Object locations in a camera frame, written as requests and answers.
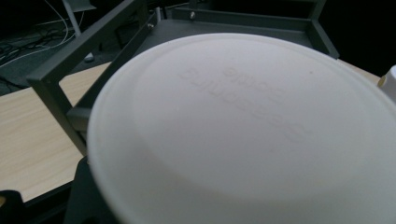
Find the dark background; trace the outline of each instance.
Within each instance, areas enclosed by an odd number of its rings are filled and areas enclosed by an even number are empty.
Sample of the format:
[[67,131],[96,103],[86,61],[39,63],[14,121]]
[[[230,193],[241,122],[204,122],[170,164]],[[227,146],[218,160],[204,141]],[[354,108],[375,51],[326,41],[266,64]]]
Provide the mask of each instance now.
[[[66,17],[61,0],[48,1]],[[171,6],[183,1],[164,2]],[[282,1],[276,1],[275,4],[271,1],[213,2],[217,9],[227,11],[292,17],[304,17],[308,12],[304,3],[282,5]],[[340,59],[378,76],[385,75],[396,64],[396,17],[391,13],[390,2],[327,0],[319,21],[339,51]],[[105,12],[88,11],[81,26],[92,24]],[[50,20],[57,20],[57,17],[43,0],[0,1],[0,38]]]

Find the wooden table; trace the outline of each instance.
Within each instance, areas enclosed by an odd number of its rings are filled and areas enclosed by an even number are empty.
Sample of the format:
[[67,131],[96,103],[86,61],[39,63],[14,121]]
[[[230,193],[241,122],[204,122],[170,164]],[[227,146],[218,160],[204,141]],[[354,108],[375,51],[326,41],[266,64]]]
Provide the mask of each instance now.
[[[76,73],[61,82],[72,104],[107,66]],[[379,80],[351,67],[373,83]],[[0,144],[0,190],[15,189],[25,202],[73,180],[82,158],[31,88],[0,97]]]

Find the black metal frame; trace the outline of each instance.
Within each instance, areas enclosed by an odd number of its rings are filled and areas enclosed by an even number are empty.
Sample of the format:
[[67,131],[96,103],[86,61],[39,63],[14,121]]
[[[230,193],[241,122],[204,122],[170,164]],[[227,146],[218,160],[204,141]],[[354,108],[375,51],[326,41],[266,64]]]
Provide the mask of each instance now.
[[[200,7],[198,0],[173,10],[172,20],[157,24],[149,16],[144,0],[124,0],[79,38],[64,47],[28,77],[29,83],[58,120],[65,132],[86,155],[86,131],[96,96],[108,79],[137,53],[175,38],[216,32],[269,35],[306,45],[334,58],[338,52],[318,23],[326,0],[289,0],[312,2],[309,18],[297,19],[265,15],[219,12]],[[72,106],[59,86],[68,72],[83,60],[101,40],[113,34],[119,24],[137,12],[140,29],[80,101]]]

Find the white plate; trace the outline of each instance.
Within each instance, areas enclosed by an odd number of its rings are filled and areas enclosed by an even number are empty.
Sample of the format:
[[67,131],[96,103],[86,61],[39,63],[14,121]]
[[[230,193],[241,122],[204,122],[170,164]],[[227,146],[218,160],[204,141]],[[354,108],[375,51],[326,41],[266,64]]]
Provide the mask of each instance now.
[[238,34],[150,49],[104,86],[89,160],[128,223],[395,223],[395,105],[312,49]]

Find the light wood surface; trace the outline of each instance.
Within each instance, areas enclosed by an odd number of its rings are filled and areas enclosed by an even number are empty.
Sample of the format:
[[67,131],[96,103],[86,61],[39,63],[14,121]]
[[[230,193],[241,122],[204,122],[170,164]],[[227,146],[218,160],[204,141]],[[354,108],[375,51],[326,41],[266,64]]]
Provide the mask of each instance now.
[[[374,84],[379,80],[344,64]],[[72,104],[106,67],[103,64],[61,82]],[[0,144],[0,190],[18,190],[25,202],[73,180],[82,158],[31,88],[0,97]]]

